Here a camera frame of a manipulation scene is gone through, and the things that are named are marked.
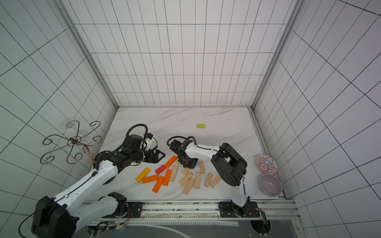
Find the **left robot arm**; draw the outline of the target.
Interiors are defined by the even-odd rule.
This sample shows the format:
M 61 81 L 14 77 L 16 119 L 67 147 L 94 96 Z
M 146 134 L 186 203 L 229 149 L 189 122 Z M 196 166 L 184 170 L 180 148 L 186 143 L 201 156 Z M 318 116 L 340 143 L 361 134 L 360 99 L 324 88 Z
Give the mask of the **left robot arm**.
M 136 124 L 126 133 L 123 143 L 113 151 L 102 151 L 95 157 L 92 171 L 54 197 L 44 196 L 29 215 L 33 219 L 31 233 L 38 238 L 71 238 L 92 221 L 107 215 L 124 217 L 127 199 L 111 192 L 99 201 L 81 208 L 81 204 L 98 188 L 110 183 L 122 170 L 144 163 L 158 163 L 165 154 L 150 148 L 148 139 L 154 136 L 148 126 Z

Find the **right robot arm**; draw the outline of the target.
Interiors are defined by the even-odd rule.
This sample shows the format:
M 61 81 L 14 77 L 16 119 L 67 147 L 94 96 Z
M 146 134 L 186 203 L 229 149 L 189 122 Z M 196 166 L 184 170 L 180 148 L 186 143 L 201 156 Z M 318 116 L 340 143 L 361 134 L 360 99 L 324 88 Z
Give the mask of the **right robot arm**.
M 167 140 L 167 146 L 177 155 L 184 168 L 192 170 L 198 162 L 212 163 L 222 180 L 232 186 L 232 199 L 229 203 L 224 203 L 228 206 L 230 216 L 260 216 L 258 207 L 245 193 L 244 178 L 248 164 L 230 144 L 207 146 L 198 144 L 194 136 L 173 136 Z

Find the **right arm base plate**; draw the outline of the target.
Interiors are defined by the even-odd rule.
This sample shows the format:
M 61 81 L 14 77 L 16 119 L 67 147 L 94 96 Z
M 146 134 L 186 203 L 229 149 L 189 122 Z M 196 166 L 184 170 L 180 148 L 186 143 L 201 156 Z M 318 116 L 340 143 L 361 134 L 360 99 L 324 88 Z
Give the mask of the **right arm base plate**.
M 232 200 L 219 202 L 218 208 L 221 218 L 259 218 L 260 212 L 256 202 L 246 201 L 243 207 L 236 205 Z

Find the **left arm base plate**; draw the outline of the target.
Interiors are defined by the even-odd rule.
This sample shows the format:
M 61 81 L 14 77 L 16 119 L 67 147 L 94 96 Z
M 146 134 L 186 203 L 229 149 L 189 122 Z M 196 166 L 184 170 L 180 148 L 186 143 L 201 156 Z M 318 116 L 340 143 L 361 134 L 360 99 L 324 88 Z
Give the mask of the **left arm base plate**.
M 117 207 L 116 212 L 113 214 L 104 216 L 103 218 L 118 218 L 118 219 L 127 219 L 127 218 L 140 218 L 142 212 L 142 202 L 127 202 L 125 205 L 122 205 L 121 208 Z

